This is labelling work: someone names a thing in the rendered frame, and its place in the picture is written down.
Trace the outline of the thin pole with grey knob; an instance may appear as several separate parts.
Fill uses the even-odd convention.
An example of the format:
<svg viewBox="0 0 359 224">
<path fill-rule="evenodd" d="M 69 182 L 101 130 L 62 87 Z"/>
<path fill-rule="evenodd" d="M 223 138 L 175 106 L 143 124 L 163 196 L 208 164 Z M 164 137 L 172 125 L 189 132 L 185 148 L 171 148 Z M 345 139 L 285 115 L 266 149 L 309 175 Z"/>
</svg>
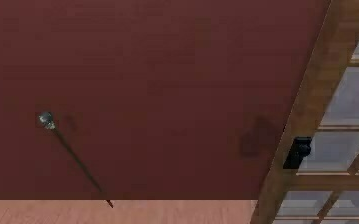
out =
<svg viewBox="0 0 359 224">
<path fill-rule="evenodd" d="M 114 204 L 110 199 L 107 198 L 105 191 L 102 189 L 101 185 L 91 174 L 88 167 L 83 163 L 83 161 L 79 158 L 79 156 L 74 152 L 73 148 L 67 142 L 63 134 L 58 129 L 54 117 L 51 112 L 44 111 L 38 115 L 38 121 L 43 126 L 44 129 L 50 130 L 56 138 L 59 140 L 60 144 L 65 148 L 67 153 L 71 156 L 77 166 L 81 169 L 86 178 L 90 181 L 90 183 L 98 190 L 98 192 L 102 195 L 106 203 L 113 208 Z"/>
</svg>

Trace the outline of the wooden glass-paned room door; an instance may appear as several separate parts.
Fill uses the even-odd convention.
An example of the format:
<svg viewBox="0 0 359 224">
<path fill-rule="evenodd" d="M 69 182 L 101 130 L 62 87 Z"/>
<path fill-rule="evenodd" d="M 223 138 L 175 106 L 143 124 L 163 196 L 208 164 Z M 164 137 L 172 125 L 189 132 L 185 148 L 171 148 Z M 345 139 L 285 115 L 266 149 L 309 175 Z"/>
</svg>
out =
<svg viewBox="0 0 359 224">
<path fill-rule="evenodd" d="M 250 224 L 271 224 L 300 180 L 283 163 L 293 139 L 317 131 L 359 41 L 359 0 L 331 0 Z"/>
</svg>

